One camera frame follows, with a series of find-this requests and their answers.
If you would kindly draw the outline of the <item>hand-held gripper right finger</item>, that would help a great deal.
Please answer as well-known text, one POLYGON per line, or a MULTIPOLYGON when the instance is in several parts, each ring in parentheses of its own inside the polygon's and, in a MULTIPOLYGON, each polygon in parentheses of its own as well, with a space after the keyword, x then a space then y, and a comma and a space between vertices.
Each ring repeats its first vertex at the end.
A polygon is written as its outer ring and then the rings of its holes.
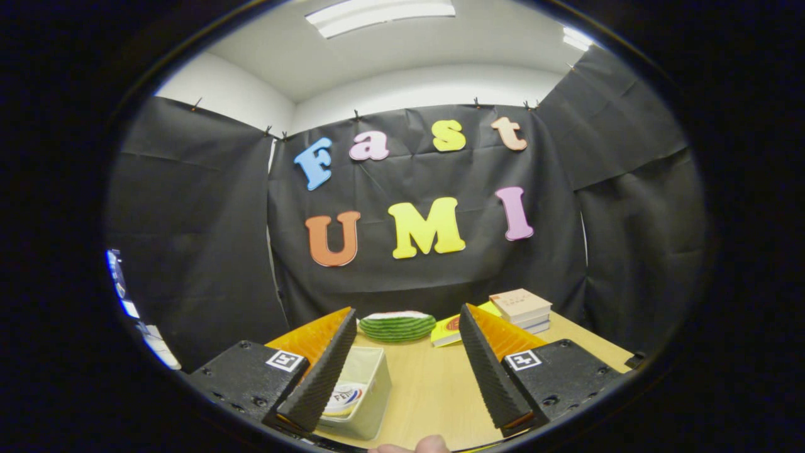
POLYGON ((481 398, 504 437, 566 418, 622 379, 572 339, 545 342, 477 306, 463 305, 459 330, 481 398))

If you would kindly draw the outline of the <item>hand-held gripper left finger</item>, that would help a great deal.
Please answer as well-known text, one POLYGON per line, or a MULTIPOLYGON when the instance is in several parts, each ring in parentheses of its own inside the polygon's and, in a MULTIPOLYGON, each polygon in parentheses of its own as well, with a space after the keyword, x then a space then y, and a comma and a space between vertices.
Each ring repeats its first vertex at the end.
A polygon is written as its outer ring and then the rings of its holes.
POLYGON ((316 429, 357 335, 345 307, 260 344, 241 340, 195 372, 192 386, 236 416, 294 435, 316 429))

